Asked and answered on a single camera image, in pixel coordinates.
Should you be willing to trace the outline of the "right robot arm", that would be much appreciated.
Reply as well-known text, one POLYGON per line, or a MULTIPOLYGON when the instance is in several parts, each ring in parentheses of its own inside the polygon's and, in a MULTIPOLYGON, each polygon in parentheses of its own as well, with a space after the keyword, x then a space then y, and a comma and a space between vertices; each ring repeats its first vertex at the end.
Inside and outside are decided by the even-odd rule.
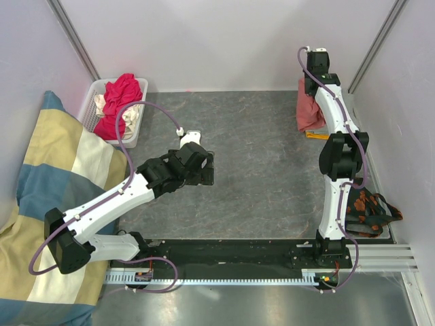
POLYGON ((324 209, 311 250, 316 266, 351 268, 351 254, 345 234, 347 199, 360 170, 367 174, 366 150, 369 136, 353 122, 345 105, 338 75, 330 73, 326 49, 298 51, 304 72, 304 92, 318 104, 326 122, 328 139, 319 155, 319 169, 325 181, 324 209))

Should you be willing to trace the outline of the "salmon pink t shirt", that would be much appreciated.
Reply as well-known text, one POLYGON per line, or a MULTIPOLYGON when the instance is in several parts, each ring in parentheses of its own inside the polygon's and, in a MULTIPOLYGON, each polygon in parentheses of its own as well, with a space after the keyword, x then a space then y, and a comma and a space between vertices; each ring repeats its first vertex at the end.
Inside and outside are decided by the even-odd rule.
POLYGON ((324 115, 314 98, 305 94, 305 79, 298 80, 296 123, 300 132, 317 130, 326 125, 324 115))

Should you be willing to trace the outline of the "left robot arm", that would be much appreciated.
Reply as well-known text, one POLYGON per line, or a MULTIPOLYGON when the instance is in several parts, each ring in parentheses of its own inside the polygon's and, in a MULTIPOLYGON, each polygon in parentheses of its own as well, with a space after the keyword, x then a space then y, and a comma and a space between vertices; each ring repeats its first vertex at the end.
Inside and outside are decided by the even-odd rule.
POLYGON ((149 251, 131 234, 100 235, 99 231, 131 209, 186 185, 213 185, 214 153, 195 142, 150 158, 111 190, 74 209, 53 208, 45 214, 44 236, 61 274, 89 262, 122 260, 144 266, 149 251))

